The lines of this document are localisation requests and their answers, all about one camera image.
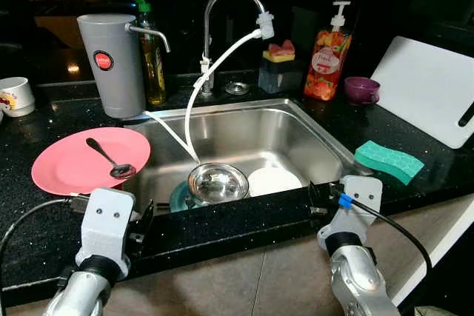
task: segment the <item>black countertop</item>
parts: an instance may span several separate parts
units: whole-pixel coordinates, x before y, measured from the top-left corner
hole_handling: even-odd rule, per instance
[[[94,96],[93,84],[41,90],[52,93],[50,98],[55,100],[39,101],[32,114],[4,118],[0,124],[1,231],[6,231],[27,209],[52,198],[30,177],[31,166],[43,149],[81,130],[120,124],[104,114],[97,98],[57,100],[64,93],[69,97]],[[176,91],[162,109],[184,107],[190,91]],[[221,94],[196,105],[262,98],[269,95],[253,87],[240,98]],[[461,149],[450,149],[376,105],[350,106],[341,93],[327,103],[306,98],[298,102],[351,151],[373,140],[425,163],[408,186],[375,172],[374,176],[384,183],[383,213],[395,214],[474,192],[474,139]],[[155,217],[153,238],[145,241],[141,254],[132,255],[130,277],[310,235],[326,221],[312,219],[309,204],[307,190],[302,188]],[[38,300],[54,293],[54,278],[73,263],[79,250],[81,219],[82,215],[68,208],[52,206],[19,228],[2,266],[7,304]]]

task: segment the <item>faucet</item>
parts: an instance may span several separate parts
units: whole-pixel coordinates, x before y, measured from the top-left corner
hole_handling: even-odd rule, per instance
[[[206,10],[204,11],[204,58],[203,62],[201,62],[201,71],[204,73],[207,71],[207,68],[210,65],[210,58],[209,58],[209,46],[210,46],[210,31],[209,31],[209,15],[210,11],[212,10],[214,4],[218,0],[209,0],[206,5]],[[256,4],[258,11],[260,14],[265,13],[265,7],[261,3],[260,0],[253,0],[253,2]],[[214,86],[214,75],[212,74],[209,77],[208,81],[204,82],[204,85],[202,87],[201,94],[203,96],[209,96],[212,95],[212,90]]]
[[[131,33],[131,32],[147,33],[149,35],[158,36],[163,41],[164,48],[165,48],[166,52],[167,53],[171,52],[170,44],[168,43],[168,40],[167,40],[166,36],[160,31],[151,30],[151,29],[144,29],[143,27],[133,26],[131,23],[126,23],[125,24],[125,31],[128,31],[129,33]]]

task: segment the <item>gray water filter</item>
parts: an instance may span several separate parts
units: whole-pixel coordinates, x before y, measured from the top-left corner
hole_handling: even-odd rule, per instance
[[[135,20],[126,14],[77,18],[102,106],[113,118],[131,118],[145,110],[138,36],[125,30]]]

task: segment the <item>stainless steel sink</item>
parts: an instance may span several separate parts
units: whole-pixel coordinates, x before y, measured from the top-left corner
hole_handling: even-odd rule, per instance
[[[184,112],[156,113],[184,138]],[[157,122],[124,127],[142,133],[152,146],[147,165],[125,189],[136,195],[139,210],[150,199],[164,206],[196,164]],[[190,131],[202,163],[232,164],[246,176],[259,168],[281,167],[308,185],[310,181],[336,181],[346,174],[370,174],[354,161],[351,152],[288,99],[196,107]]]

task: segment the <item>stainless steel bowl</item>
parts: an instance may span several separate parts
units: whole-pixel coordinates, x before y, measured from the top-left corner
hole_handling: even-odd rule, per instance
[[[249,191],[244,173],[223,163],[206,163],[196,167],[189,174],[187,185],[194,196],[208,204],[242,199]]]

